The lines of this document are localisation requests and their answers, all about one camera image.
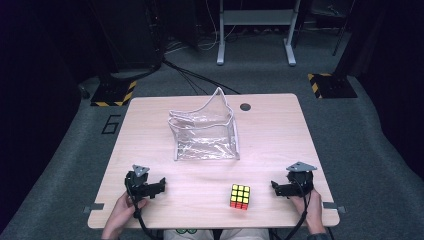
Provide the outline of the person's right hand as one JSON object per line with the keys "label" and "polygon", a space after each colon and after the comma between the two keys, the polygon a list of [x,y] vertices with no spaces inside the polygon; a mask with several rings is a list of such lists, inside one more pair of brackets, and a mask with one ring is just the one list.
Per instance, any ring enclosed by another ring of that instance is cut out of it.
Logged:
{"label": "person's right hand", "polygon": [[321,195],[315,189],[307,195],[307,204],[304,204],[303,198],[298,196],[292,196],[290,200],[299,214],[304,211],[307,212],[305,219],[307,227],[309,225],[323,225]]}

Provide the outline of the black slanted pole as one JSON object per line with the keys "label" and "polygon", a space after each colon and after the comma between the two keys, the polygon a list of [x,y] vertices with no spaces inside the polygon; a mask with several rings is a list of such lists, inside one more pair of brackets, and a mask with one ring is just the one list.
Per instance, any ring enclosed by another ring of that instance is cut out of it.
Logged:
{"label": "black slanted pole", "polygon": [[356,0],[336,0],[334,11],[337,13],[337,17],[341,19],[342,25],[337,34],[338,39],[332,53],[333,56],[335,56],[338,52],[355,2]]}

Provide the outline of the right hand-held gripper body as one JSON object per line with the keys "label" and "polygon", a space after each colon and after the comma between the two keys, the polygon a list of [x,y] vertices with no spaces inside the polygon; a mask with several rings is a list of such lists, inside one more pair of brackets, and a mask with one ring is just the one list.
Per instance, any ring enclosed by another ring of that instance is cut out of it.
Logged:
{"label": "right hand-held gripper body", "polygon": [[287,167],[287,179],[290,184],[289,196],[304,197],[314,188],[313,171],[315,166],[303,162],[296,162]]}

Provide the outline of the person's white trousers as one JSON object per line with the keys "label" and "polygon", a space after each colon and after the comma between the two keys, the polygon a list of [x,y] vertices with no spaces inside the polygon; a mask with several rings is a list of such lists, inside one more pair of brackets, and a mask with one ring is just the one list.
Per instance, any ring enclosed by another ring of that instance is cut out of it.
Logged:
{"label": "person's white trousers", "polygon": [[270,240],[267,229],[171,229],[163,233],[164,240]]}

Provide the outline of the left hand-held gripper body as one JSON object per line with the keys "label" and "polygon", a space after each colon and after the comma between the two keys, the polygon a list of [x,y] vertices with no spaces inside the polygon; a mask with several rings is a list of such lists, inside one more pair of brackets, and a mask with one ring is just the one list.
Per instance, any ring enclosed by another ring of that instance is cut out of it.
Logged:
{"label": "left hand-held gripper body", "polygon": [[128,195],[133,200],[141,200],[144,197],[153,198],[155,196],[147,183],[148,171],[148,167],[133,165],[133,169],[126,174],[125,187]]}

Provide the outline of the colourful puzzle cube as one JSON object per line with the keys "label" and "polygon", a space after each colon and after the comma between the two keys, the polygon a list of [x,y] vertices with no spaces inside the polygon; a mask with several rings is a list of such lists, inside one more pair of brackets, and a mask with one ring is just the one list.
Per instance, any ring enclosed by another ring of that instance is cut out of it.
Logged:
{"label": "colourful puzzle cube", "polygon": [[251,188],[246,185],[233,184],[231,187],[230,206],[247,210],[250,203]]}

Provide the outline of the clear plastic zipper pouch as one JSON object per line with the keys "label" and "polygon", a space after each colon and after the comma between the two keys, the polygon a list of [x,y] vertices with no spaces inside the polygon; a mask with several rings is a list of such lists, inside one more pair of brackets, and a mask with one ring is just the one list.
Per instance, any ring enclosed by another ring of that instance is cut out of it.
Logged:
{"label": "clear plastic zipper pouch", "polygon": [[220,87],[196,110],[170,110],[168,126],[175,161],[240,159],[234,111]]}

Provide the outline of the grey metal table bracket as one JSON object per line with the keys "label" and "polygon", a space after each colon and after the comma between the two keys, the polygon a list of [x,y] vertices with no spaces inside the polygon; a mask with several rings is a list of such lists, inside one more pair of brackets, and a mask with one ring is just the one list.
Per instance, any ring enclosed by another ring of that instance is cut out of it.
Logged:
{"label": "grey metal table bracket", "polygon": [[91,205],[84,207],[83,213],[89,214],[93,210],[103,210],[103,208],[104,208],[104,203],[92,203]]}
{"label": "grey metal table bracket", "polygon": [[334,202],[323,202],[322,204],[324,209],[336,210],[338,213],[342,213],[342,214],[347,212],[347,209],[344,206],[339,206],[338,204]]}

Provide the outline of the black yellow striped stand base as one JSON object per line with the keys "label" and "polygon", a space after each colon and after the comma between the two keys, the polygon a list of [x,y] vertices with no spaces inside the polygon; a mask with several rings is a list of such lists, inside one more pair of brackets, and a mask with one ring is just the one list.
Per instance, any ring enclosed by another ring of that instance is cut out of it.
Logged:
{"label": "black yellow striped stand base", "polygon": [[309,74],[308,79],[316,98],[356,98],[357,94],[346,78],[338,78],[328,73]]}
{"label": "black yellow striped stand base", "polygon": [[91,98],[91,105],[98,107],[124,106],[132,97],[136,81],[101,83]]}

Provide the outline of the white metal stand frame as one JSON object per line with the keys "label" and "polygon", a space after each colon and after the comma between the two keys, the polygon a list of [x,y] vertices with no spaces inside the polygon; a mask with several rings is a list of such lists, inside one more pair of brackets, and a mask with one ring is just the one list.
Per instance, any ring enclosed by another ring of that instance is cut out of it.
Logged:
{"label": "white metal stand frame", "polygon": [[216,64],[222,66],[225,59],[225,27],[233,26],[288,26],[289,31],[283,39],[283,45],[289,66],[296,65],[292,39],[298,18],[301,0],[294,0],[291,9],[281,10],[225,10],[224,0],[220,0],[219,8],[219,48]]}

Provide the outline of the person's left hand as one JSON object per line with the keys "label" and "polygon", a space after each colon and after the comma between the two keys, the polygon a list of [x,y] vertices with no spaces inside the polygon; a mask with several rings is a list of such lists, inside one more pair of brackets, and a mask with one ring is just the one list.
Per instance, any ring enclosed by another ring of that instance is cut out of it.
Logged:
{"label": "person's left hand", "polygon": [[127,192],[124,192],[115,203],[105,228],[112,231],[121,231],[125,224],[131,219],[135,212],[135,207]]}

